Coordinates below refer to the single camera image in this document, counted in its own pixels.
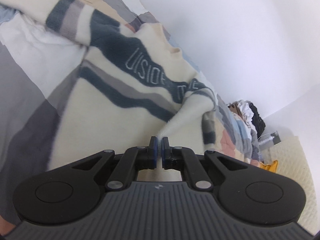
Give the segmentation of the person's left hand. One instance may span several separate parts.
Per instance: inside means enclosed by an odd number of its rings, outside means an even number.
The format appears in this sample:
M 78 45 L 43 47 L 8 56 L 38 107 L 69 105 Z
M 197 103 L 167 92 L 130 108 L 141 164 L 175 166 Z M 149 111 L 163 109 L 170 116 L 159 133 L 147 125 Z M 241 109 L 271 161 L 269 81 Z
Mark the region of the person's left hand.
M 8 234 L 15 227 L 16 225 L 11 224 L 10 222 L 6 221 L 2 216 L 0 216 L 0 234 L 2 236 Z

